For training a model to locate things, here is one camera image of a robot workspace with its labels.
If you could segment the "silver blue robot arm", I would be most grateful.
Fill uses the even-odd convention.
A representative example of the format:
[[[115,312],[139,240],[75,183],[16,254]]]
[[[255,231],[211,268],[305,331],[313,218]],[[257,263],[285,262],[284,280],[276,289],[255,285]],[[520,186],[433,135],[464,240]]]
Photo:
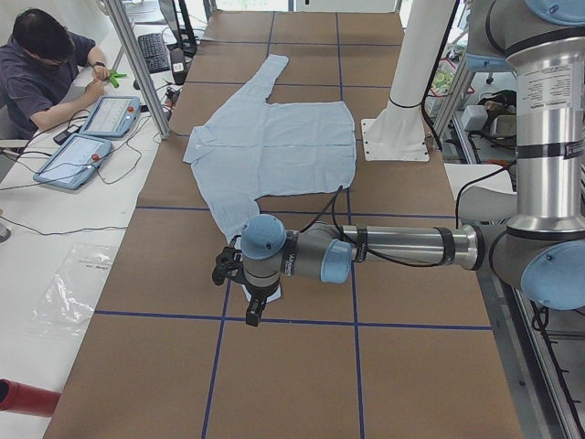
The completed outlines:
[[[488,266],[531,301],[557,310],[584,305],[584,4],[476,1],[469,59],[501,57],[516,73],[516,158],[500,173],[460,186],[453,228],[315,223],[288,230],[271,215],[249,220],[238,279],[250,293],[246,323],[257,326],[284,275],[340,284],[354,262],[431,268]]]

